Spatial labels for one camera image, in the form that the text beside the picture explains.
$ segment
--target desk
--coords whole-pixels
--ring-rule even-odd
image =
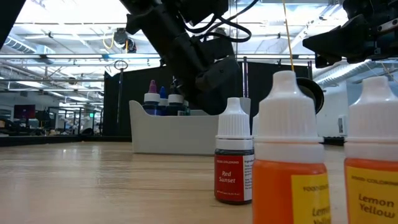
[[[346,224],[342,147],[328,147],[333,224]],[[251,223],[213,197],[213,158],[132,154],[131,143],[0,148],[2,224]]]

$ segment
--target yellow label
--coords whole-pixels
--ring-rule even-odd
[[[331,224],[328,174],[293,175],[294,224]]]
[[[398,223],[398,173],[346,168],[350,224]]]

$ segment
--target computer screen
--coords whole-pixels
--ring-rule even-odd
[[[15,105],[14,118],[16,119],[34,119],[36,105]]]

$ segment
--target red label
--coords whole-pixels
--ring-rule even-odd
[[[215,155],[216,198],[234,202],[242,202],[251,199],[251,196],[250,198],[248,198],[248,196],[245,197],[245,157],[247,156]]]

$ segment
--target wire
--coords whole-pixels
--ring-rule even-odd
[[[113,34],[112,34],[112,44],[111,44],[111,46],[106,45],[105,38],[102,39],[102,43],[104,44],[104,46],[105,46],[107,49],[111,49],[111,48],[113,47],[113,42],[114,42],[114,32],[113,32]]]
[[[292,71],[294,72],[293,52],[292,52],[292,45],[290,43],[289,25],[287,24],[287,13],[286,13],[286,2],[285,2],[285,0],[282,0],[282,3],[284,5],[284,11],[285,11],[285,24],[286,24],[286,33],[287,33],[287,43],[289,45],[290,63],[292,64]]]
[[[245,38],[242,38],[242,39],[237,39],[237,38],[228,37],[226,35],[219,34],[219,33],[216,33],[216,32],[207,32],[206,34],[199,35],[198,36],[199,39],[206,38],[206,37],[209,37],[209,36],[215,36],[215,37],[221,37],[221,38],[227,39],[227,40],[229,40],[231,42],[235,42],[235,43],[243,43],[243,42],[246,42],[246,41],[250,40],[251,32],[250,32],[250,30],[248,28],[245,28],[245,27],[243,27],[243,26],[241,26],[239,24],[235,24],[235,23],[233,23],[233,22],[231,22],[231,21],[229,21],[227,19],[222,18],[221,16],[217,17],[217,19],[219,19],[224,24],[230,25],[231,27],[235,27],[235,28],[247,33],[248,36],[245,37]]]
[[[227,21],[231,21],[231,20],[237,18],[239,15],[241,15],[241,14],[247,12],[249,9],[251,9],[258,1],[259,1],[259,0],[253,0],[253,2],[250,3],[250,5],[248,5],[248,6],[245,7],[244,9],[242,9],[242,10],[241,10],[240,12],[238,12],[235,16],[231,16],[231,17],[229,17],[229,18],[226,19],[226,20],[227,20]],[[217,27],[219,27],[219,26],[221,26],[221,25],[223,25],[223,24],[224,24],[224,22],[221,21],[221,22],[215,24],[214,26],[210,27],[210,28],[208,29],[207,32],[211,32],[212,30],[214,30],[215,28],[217,28]]]
[[[381,65],[383,66],[384,70],[387,72],[387,74],[393,79],[394,82],[398,83],[397,80],[394,78],[393,75],[391,75],[390,71],[384,66],[384,64],[381,62]]]
[[[184,24],[184,28],[185,28],[187,31],[189,31],[189,32],[191,32],[191,33],[194,33],[194,34],[200,34],[200,33],[204,32],[204,31],[206,31],[207,29],[209,29],[209,27],[210,27],[211,25],[213,25],[215,21],[216,21],[216,15],[213,15],[213,17],[211,18],[211,21],[210,21],[207,25],[205,25],[204,27],[201,27],[201,28],[196,28],[196,29],[189,28],[189,27],[186,25],[185,22],[184,22],[183,24]]]

